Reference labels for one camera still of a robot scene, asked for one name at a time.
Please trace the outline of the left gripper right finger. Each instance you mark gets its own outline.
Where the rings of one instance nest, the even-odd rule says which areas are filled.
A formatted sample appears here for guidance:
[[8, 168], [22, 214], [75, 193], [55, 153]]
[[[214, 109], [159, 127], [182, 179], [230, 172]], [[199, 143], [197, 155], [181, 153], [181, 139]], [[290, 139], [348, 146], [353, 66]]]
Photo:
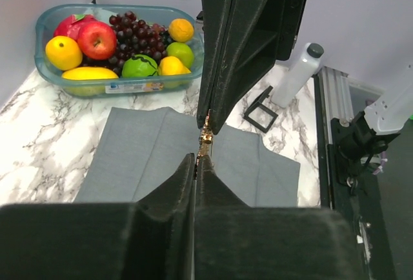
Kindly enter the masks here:
[[356, 238], [328, 208], [246, 205], [216, 175], [197, 166], [196, 279], [362, 279]]

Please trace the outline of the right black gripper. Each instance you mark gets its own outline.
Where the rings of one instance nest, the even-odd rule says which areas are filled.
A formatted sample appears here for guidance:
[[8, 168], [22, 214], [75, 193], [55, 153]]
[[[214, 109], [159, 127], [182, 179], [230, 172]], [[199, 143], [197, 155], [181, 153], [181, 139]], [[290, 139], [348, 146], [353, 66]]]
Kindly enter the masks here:
[[235, 104], [295, 47], [306, 0], [202, 0], [204, 61], [196, 121], [222, 128]]

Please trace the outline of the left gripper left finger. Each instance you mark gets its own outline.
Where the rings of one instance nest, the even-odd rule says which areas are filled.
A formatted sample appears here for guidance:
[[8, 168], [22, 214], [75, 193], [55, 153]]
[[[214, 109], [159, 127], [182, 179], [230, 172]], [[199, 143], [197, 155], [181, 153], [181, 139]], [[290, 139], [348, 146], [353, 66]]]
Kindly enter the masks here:
[[1, 208], [2, 279], [190, 279], [195, 157], [135, 203]]

